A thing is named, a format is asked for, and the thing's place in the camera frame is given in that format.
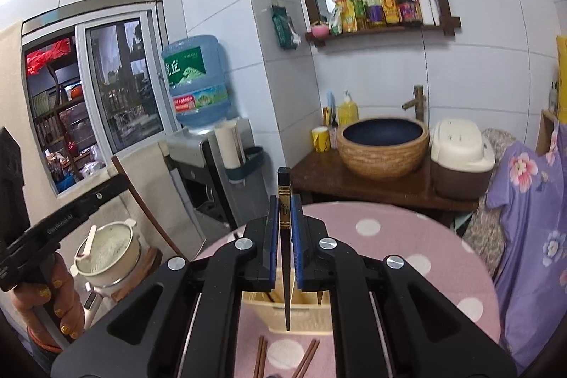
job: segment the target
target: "hand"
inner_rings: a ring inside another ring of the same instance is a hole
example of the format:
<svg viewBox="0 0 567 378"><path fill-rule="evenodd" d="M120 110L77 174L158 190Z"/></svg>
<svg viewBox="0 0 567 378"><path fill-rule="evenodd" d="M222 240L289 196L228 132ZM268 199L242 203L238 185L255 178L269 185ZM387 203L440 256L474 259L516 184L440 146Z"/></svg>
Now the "hand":
<svg viewBox="0 0 567 378"><path fill-rule="evenodd" d="M57 289L53 309L56 316L61 319L59 325L61 332L72 339L77 339L84 332L83 306L79 294L75 291L73 277L67 271L63 257L58 253L55 254L51 284ZM45 285L21 283L12 290L12 304L39 341L48 346L57 347L57 342L32 310L35 306L47 303L52 296L53 293Z"/></svg>

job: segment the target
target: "soap dispenser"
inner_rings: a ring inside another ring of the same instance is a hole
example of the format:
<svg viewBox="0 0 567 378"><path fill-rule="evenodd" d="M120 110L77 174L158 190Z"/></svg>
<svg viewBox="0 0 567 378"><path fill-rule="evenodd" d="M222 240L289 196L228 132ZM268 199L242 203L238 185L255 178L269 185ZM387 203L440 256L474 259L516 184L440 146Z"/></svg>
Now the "soap dispenser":
<svg viewBox="0 0 567 378"><path fill-rule="evenodd" d="M338 124L348 126L356 121L358 121L358 106L347 90L345 91L345 101L338 107Z"/></svg>

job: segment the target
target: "purple floral cloth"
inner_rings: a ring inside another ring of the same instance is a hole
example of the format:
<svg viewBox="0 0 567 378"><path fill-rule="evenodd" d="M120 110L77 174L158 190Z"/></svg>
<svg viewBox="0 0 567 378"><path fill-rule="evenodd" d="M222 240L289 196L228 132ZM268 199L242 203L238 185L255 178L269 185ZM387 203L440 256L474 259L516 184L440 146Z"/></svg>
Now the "purple floral cloth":
<svg viewBox="0 0 567 378"><path fill-rule="evenodd" d="M487 196L489 208L503 207L506 249L495 288L501 345L519 373L567 310L566 179L567 125L556 124L545 156L519 142L506 150Z"/></svg>

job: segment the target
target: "blue gripper pad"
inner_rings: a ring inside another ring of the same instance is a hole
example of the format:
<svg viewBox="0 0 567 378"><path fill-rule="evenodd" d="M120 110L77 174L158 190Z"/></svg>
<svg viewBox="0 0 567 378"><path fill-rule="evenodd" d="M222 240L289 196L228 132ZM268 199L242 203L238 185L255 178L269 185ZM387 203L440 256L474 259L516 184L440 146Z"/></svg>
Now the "blue gripper pad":
<svg viewBox="0 0 567 378"><path fill-rule="evenodd" d="M271 247L270 247L270 284L272 289L276 287L276 267L277 267L277 255L278 255L278 231L280 229L280 205L276 199L276 206L273 210L270 208L272 213L272 227L271 227Z"/></svg>
<svg viewBox="0 0 567 378"><path fill-rule="evenodd" d="M293 262L296 267L296 282L297 288L303 288L303 252L301 249L301 232L299 230L299 207L301 201L298 201L298 196L291 196L291 242L293 243Z"/></svg>

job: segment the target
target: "pink polka dot tablecloth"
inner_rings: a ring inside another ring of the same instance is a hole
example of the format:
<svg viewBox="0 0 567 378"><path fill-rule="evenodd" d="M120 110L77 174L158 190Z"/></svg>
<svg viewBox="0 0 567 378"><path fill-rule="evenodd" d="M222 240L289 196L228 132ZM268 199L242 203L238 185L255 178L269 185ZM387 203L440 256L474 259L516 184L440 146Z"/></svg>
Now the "pink polka dot tablecloth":
<svg viewBox="0 0 567 378"><path fill-rule="evenodd" d="M329 236L376 259L397 254L405 258L495 342L500 338L498 302L492 280L472 249L452 231L426 216L392 205L333 202L306 205L306 216L325 222ZM211 256L232 235L220 239L200 257ZM253 309L242 304L234 376L253 375L258 338L268 340L265 376L290 378L313 336L274 334ZM305 378L335 377L332 335L321 344Z"/></svg>

